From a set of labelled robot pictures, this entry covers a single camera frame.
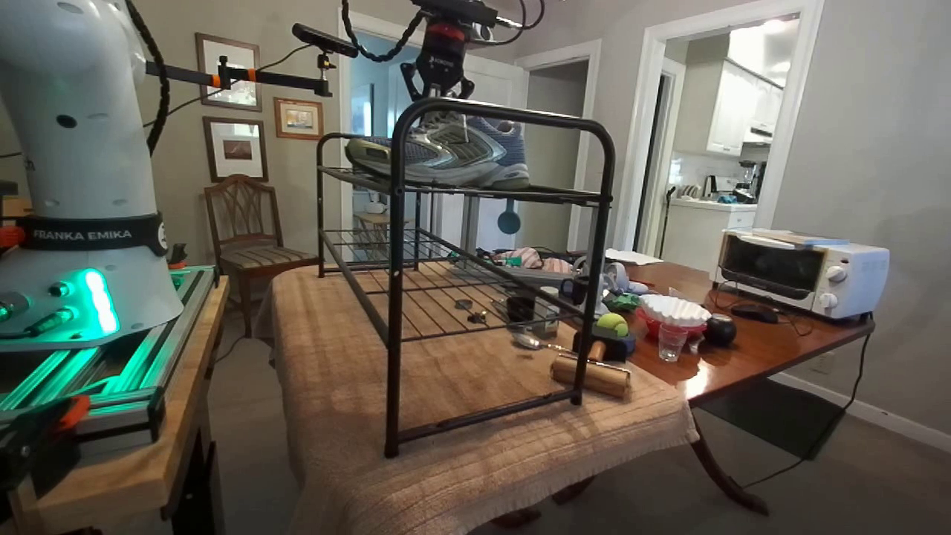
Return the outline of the green aluminium robot base frame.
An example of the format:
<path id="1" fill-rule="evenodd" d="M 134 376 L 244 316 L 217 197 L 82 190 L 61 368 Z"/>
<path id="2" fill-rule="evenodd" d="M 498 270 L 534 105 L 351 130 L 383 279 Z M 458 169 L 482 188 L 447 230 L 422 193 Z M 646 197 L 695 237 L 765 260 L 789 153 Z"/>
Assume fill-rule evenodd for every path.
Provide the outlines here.
<path id="1" fill-rule="evenodd" d="M 181 316 L 168 324 L 82 352 L 3 356 L 0 423 L 86 396 L 88 414 L 76 425 L 82 442 L 153 442 L 166 414 L 166 383 L 214 288 L 214 267 L 177 267 L 171 286 L 181 297 Z"/>

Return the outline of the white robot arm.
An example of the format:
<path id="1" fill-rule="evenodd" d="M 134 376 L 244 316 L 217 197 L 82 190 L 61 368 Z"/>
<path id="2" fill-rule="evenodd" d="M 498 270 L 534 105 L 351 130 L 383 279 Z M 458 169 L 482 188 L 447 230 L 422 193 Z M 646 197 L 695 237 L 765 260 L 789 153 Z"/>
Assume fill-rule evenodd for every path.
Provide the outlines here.
<path id="1" fill-rule="evenodd" d="M 0 0 L 0 98 L 33 215 L 0 260 L 0 352 L 95 349 L 181 316 L 137 84 L 159 65 L 131 0 Z"/>

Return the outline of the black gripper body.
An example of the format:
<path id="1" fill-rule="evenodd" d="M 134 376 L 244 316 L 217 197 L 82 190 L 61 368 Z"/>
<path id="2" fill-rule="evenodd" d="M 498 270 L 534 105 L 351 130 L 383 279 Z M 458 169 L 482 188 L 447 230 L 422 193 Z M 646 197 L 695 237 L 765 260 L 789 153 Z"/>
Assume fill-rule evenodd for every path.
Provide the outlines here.
<path id="1" fill-rule="evenodd" d="M 419 53 L 425 78 L 458 78 L 462 71 L 465 29 L 455 22 L 431 22 Z"/>

